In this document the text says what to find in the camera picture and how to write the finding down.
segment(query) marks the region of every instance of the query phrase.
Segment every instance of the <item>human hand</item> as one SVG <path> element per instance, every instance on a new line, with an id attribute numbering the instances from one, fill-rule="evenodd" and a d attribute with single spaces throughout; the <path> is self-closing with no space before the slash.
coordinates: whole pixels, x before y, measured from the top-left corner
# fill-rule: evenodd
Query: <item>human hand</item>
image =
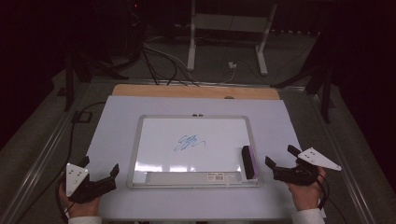
<path id="1" fill-rule="evenodd" d="M 97 217 L 101 197 L 97 197 L 87 203 L 70 202 L 65 193 L 65 186 L 62 183 L 59 188 L 59 197 L 64 202 L 69 217 Z"/>
<path id="2" fill-rule="evenodd" d="M 318 171 L 318 180 L 320 183 L 322 183 L 323 177 L 326 175 L 326 172 L 322 167 L 318 167 Z M 313 183 L 310 186 L 298 186 L 291 183 L 286 184 L 289 187 L 297 211 L 318 208 L 318 200 L 320 197 L 321 189 L 317 182 Z"/>

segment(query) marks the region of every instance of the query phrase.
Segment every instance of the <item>dark background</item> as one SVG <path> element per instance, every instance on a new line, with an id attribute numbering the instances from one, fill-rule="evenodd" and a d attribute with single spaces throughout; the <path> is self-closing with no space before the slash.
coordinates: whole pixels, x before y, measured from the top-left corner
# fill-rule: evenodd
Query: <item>dark background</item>
<path id="1" fill-rule="evenodd" d="M 96 59 L 122 52 L 114 34 L 120 32 L 122 1 L 8 0 L 0 3 L 1 138 L 0 147 L 18 130 L 52 91 L 51 78 L 64 69 L 66 43 L 76 44 Z M 174 24 L 188 24 L 190 2 L 136 1 L 143 22 L 172 38 Z M 205 1 L 197 10 L 260 14 L 252 1 Z M 358 122 L 376 159 L 396 189 L 392 174 L 396 144 L 395 90 L 396 27 L 390 1 L 279 1 L 273 29 L 276 34 L 318 35 L 304 67 L 331 63 L 333 84 Z"/>

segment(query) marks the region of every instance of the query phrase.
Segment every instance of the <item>sleeve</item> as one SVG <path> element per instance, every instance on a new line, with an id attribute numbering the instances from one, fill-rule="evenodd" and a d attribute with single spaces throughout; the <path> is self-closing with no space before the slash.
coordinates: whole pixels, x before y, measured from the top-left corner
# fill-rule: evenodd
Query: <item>sleeve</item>
<path id="1" fill-rule="evenodd" d="M 291 216 L 293 224 L 324 224 L 318 208 L 297 212 Z"/>
<path id="2" fill-rule="evenodd" d="M 101 217 L 72 217 L 68 224 L 102 224 Z"/>

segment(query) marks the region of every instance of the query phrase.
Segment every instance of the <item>blue drawing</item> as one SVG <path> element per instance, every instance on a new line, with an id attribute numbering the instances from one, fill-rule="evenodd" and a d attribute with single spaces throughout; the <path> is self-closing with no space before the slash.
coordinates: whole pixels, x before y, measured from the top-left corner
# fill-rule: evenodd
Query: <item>blue drawing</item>
<path id="1" fill-rule="evenodd" d="M 192 135 L 190 137 L 188 135 L 184 135 L 180 140 L 178 140 L 178 145 L 175 147 L 174 151 L 184 150 L 187 147 L 196 147 L 200 144 L 204 144 L 206 147 L 206 141 L 198 142 L 197 135 Z"/>

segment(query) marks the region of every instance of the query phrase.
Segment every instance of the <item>white tabletop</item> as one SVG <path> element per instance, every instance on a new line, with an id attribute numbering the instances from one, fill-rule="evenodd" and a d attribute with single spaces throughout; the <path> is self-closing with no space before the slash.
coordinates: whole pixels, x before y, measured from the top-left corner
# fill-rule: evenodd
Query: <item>white tabletop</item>
<path id="1" fill-rule="evenodd" d="M 247 116 L 263 185 L 240 189 L 129 189 L 126 185 L 134 139 L 142 115 Z M 225 100 L 109 96 L 90 145 L 91 180 L 120 165 L 117 189 L 104 195 L 103 218 L 128 220 L 258 220 L 290 218 L 296 210 L 287 186 L 273 179 L 265 156 L 293 167 L 288 145 L 299 148 L 281 100 Z"/>

